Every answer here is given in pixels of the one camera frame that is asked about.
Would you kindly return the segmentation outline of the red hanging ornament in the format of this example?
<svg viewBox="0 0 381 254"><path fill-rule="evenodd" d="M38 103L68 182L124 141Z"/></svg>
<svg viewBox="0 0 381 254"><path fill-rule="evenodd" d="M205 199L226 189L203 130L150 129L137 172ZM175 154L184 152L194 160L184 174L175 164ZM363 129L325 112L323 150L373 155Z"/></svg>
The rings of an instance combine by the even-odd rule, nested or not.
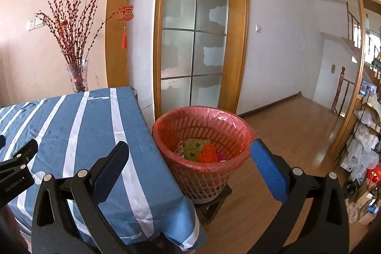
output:
<svg viewBox="0 0 381 254"><path fill-rule="evenodd" d="M118 20L123 21L123 34L121 40L121 49L127 48L127 22L134 18L134 7L132 5L118 6Z"/></svg>

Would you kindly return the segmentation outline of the white black spotted bag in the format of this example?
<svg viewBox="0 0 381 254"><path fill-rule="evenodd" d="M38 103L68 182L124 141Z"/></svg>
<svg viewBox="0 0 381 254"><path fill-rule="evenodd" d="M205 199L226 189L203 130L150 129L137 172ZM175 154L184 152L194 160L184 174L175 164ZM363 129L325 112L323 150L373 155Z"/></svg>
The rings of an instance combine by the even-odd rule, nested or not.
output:
<svg viewBox="0 0 381 254"><path fill-rule="evenodd" d="M181 158L185 158L185 153L184 153L184 150L183 150L183 141L180 141L177 145L177 148L175 150L176 155L178 155L179 157Z"/></svg>

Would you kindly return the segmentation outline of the orange plastic bag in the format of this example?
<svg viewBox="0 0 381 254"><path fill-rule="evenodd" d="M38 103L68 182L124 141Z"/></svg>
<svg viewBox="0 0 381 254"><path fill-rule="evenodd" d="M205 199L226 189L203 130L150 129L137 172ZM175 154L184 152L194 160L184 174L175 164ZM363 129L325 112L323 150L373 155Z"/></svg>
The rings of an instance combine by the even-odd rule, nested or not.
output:
<svg viewBox="0 0 381 254"><path fill-rule="evenodd" d="M200 152L198 159L204 163L216 163L219 162L218 154L215 147L211 144L206 144Z"/></svg>

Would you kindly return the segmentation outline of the red lined trash basket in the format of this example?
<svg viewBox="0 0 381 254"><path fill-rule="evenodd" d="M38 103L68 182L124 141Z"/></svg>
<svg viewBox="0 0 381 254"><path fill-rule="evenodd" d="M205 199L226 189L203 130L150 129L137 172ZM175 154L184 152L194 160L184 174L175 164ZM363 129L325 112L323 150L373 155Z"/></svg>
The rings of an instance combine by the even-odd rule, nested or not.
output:
<svg viewBox="0 0 381 254"><path fill-rule="evenodd" d="M168 111L152 136L183 194L195 204L214 200L250 156L255 134L243 119L207 106Z"/></svg>

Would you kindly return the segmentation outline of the green plastic bag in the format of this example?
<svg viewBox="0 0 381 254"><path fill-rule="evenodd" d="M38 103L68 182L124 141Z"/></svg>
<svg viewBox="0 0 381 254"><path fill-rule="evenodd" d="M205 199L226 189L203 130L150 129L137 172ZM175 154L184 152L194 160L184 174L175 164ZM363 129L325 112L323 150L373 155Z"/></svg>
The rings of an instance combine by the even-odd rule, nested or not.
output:
<svg viewBox="0 0 381 254"><path fill-rule="evenodd" d="M182 140L183 154L187 160L199 162L199 154L203 151L209 141L205 139L185 139Z"/></svg>

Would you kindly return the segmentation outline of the white wall outlet plate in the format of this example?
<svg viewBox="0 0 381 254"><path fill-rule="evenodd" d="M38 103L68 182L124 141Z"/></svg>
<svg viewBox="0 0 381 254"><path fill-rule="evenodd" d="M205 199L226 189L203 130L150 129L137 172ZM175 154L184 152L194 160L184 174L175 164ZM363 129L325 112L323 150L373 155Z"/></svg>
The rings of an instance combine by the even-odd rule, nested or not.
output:
<svg viewBox="0 0 381 254"><path fill-rule="evenodd" d="M31 20L28 20L26 22L26 30L27 31L32 31L36 28L40 28L40 27L43 27L45 25L45 22L43 19L39 18L39 17L34 17L33 19Z"/></svg>

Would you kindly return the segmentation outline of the blue white striped tablecloth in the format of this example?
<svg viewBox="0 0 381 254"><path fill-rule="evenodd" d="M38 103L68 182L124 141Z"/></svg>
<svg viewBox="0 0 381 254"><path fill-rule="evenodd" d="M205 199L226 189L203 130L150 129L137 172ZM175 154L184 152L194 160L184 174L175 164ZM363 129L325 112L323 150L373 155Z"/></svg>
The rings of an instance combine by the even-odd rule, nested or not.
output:
<svg viewBox="0 0 381 254"><path fill-rule="evenodd" d="M72 177L126 142L129 160L100 210L125 244L165 235L182 251L207 239L194 204L181 192L141 113L133 88L104 88L39 99L1 109L8 160L29 140L38 144L28 163L34 184L9 203L26 239L40 184L46 174Z"/></svg>

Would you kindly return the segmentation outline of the dark wooden stool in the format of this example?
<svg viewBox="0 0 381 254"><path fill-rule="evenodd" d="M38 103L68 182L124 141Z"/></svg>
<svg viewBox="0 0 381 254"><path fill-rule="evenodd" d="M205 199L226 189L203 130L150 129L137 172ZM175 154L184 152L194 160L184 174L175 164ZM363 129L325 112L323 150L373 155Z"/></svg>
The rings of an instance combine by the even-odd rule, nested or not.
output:
<svg viewBox="0 0 381 254"><path fill-rule="evenodd" d="M220 211L223 206L226 198L230 196L232 193L232 189L229 185L226 185L224 189L221 191L219 196L217 196L211 202L207 202L204 204L195 204L194 207L196 209L196 213L202 225L210 224Z"/></svg>

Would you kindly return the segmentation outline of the glass vase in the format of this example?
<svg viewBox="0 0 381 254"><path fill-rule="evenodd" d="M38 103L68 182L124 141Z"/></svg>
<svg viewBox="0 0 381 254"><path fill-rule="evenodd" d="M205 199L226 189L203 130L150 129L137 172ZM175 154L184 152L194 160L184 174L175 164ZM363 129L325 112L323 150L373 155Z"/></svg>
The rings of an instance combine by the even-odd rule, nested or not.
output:
<svg viewBox="0 0 381 254"><path fill-rule="evenodd" d="M82 60L81 64L67 64L66 69L70 76L72 89L75 93L85 92L88 90L87 72L88 60Z"/></svg>

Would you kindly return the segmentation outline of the wooden stair railing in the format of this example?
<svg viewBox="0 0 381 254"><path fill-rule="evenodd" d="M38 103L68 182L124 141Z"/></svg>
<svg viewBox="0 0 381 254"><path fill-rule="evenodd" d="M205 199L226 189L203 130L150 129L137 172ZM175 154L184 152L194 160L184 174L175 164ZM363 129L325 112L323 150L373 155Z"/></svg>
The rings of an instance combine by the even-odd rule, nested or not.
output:
<svg viewBox="0 0 381 254"><path fill-rule="evenodd" d="M353 83L345 77L345 73L346 68L343 66L341 67L335 96L331 105L331 111L342 117L344 117L346 114L344 111L344 105L346 103L349 90L351 87L353 88L355 85L355 83Z"/></svg>

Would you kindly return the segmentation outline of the glass panel wooden door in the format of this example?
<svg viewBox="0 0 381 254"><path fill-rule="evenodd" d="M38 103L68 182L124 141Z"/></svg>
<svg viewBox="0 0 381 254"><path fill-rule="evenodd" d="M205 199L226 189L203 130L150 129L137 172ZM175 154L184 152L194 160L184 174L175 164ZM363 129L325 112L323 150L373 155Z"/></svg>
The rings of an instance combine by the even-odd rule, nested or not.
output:
<svg viewBox="0 0 381 254"><path fill-rule="evenodd" d="M184 106L236 112L249 0L156 0L154 115Z"/></svg>

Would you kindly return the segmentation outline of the cluttered metal shelf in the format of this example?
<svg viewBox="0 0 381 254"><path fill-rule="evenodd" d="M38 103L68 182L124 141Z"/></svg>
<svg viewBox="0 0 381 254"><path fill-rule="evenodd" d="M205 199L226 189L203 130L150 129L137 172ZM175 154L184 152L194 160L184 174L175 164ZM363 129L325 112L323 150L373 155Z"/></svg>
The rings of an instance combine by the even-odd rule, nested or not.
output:
<svg viewBox="0 0 381 254"><path fill-rule="evenodd" d="M360 106L353 116L355 125L340 163L349 173L343 192L349 222L368 226L380 210L380 102L376 86L362 82Z"/></svg>

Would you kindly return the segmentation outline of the red berry branches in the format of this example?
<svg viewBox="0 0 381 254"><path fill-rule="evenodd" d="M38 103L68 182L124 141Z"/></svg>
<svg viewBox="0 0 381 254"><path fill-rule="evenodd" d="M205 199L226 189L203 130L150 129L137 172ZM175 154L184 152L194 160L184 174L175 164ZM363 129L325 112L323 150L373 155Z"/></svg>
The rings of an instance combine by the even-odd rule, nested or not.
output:
<svg viewBox="0 0 381 254"><path fill-rule="evenodd" d="M112 12L92 33L99 0L51 0L50 12L34 14L41 19L58 43L68 65L82 67L89 57L95 39L108 20L118 14Z"/></svg>

